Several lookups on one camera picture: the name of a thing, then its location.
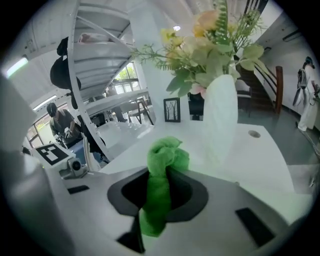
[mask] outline fluorescent light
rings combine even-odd
[[[173,29],[174,29],[175,31],[179,31],[179,30],[181,29],[181,27],[180,27],[180,26],[174,26]]]
[[[6,78],[9,78],[14,72],[28,63],[27,58],[23,57],[6,71]]]
[[[38,108],[40,108],[41,106],[43,106],[44,104],[48,103],[49,101],[53,100],[54,98],[56,98],[57,96],[54,95],[51,98],[46,99],[44,102],[40,103],[38,106],[36,106],[33,110],[37,110]]]

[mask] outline round ceiling light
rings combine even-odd
[[[180,27],[180,26],[174,26],[173,29],[174,29],[175,31],[179,31],[179,30],[181,29],[181,27]]]

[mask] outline white pants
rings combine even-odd
[[[313,100],[315,97],[313,93],[305,90],[304,95],[304,109],[298,124],[301,131],[306,131],[307,128],[313,129],[318,112],[318,103]]]

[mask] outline pink flower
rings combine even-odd
[[[206,98],[207,88],[201,86],[198,83],[194,83],[192,85],[191,90],[189,91],[191,94],[201,94],[202,98]]]

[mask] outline wooden post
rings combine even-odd
[[[284,73],[282,66],[275,67],[276,74],[276,96],[275,96],[275,112],[280,114],[282,107],[282,99],[284,96]]]

